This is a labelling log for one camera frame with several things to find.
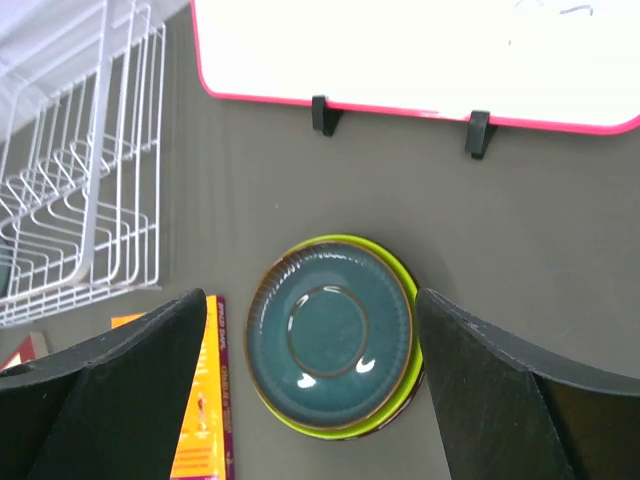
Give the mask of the lime green plastic plate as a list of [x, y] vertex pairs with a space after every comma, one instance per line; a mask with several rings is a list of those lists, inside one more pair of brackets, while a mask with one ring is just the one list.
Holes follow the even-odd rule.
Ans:
[[[324, 242], [349, 243], [358, 247], [365, 248], [378, 256], [398, 278], [410, 310], [410, 318], [414, 319], [414, 309], [416, 303], [416, 295], [418, 292], [418, 284], [412, 277], [410, 271], [404, 264], [394, 256], [384, 246], [365, 237], [349, 234], [326, 234], [304, 240], [287, 250], [281, 258], [288, 256], [304, 247], [316, 245]], [[422, 380], [424, 378], [424, 360], [420, 350], [420, 342], [417, 339], [417, 333], [414, 333], [411, 359], [409, 360], [407, 370], [402, 382], [397, 390], [390, 397], [388, 402], [382, 407], [381, 411], [372, 415], [370, 418], [360, 421], [350, 427], [337, 430], [321, 430], [318, 428], [306, 427], [287, 419], [283, 414], [279, 413], [273, 406], [270, 406], [266, 398], [260, 394], [260, 398], [265, 407], [277, 418], [282, 424], [297, 433], [310, 436], [312, 438], [326, 441], [350, 441], [357, 438], [363, 438], [382, 430], [391, 422], [393, 422], [411, 403], [417, 393]]]

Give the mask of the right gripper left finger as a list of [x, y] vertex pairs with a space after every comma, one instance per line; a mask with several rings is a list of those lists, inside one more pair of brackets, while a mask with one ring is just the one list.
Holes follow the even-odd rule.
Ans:
[[194, 289], [2, 371], [2, 478], [169, 478], [206, 317]]

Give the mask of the orange paperback book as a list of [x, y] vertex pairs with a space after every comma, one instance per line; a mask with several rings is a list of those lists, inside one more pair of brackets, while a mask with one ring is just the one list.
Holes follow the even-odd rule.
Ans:
[[207, 297], [205, 332], [170, 477], [235, 478], [226, 303], [222, 296]]

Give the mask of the pink framed whiteboard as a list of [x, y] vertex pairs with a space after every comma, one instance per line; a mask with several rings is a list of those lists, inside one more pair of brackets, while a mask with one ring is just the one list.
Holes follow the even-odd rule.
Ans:
[[195, 1], [212, 96], [613, 135], [639, 124], [635, 1]]

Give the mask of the dark green ceramic plate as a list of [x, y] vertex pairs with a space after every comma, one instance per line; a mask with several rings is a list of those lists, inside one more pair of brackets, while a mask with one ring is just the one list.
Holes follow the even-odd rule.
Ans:
[[244, 345], [259, 396], [297, 424], [337, 430], [381, 411], [405, 376], [413, 338], [391, 269], [365, 248], [324, 242], [267, 270]]

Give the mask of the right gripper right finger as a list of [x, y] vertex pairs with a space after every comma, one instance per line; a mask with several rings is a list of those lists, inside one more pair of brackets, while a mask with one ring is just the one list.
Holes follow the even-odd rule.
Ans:
[[415, 330], [454, 479], [636, 479], [639, 381], [532, 344], [432, 289]]

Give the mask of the black whiteboard stand clip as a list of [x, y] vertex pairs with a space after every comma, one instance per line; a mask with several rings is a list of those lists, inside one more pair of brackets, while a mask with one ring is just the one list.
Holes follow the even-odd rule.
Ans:
[[328, 104], [327, 97], [315, 95], [311, 100], [311, 119], [314, 131], [324, 137], [332, 137], [344, 114], [341, 109], [336, 109]]

